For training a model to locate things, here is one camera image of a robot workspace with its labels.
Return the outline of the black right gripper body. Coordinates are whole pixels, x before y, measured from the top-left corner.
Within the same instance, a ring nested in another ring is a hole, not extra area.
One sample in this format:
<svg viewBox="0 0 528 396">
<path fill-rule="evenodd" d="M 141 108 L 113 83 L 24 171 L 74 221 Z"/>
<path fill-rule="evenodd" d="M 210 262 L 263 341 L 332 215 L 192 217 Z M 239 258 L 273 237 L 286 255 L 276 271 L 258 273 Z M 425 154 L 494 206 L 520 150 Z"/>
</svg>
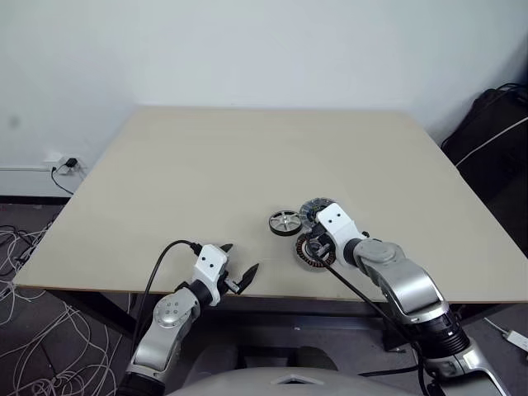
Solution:
<svg viewBox="0 0 528 396">
<path fill-rule="evenodd" d="M 321 235 L 320 237 L 311 237 L 309 235 L 309 242 L 318 243 L 318 255 L 311 256 L 312 258 L 334 258 L 335 257 L 335 244 L 332 239 L 327 235 Z"/>
</svg>

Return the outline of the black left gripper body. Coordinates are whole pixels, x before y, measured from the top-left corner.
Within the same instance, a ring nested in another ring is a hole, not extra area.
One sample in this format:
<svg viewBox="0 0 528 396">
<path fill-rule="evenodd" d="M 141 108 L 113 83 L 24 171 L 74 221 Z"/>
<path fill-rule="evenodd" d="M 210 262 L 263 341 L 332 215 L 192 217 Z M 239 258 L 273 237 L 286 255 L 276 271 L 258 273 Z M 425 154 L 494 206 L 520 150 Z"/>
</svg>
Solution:
<svg viewBox="0 0 528 396">
<path fill-rule="evenodd" d="M 236 281 L 229 276 L 229 272 L 224 270 L 220 275 L 220 294 L 225 295 L 231 292 L 240 295 L 243 292 L 243 279 Z"/>
</svg>

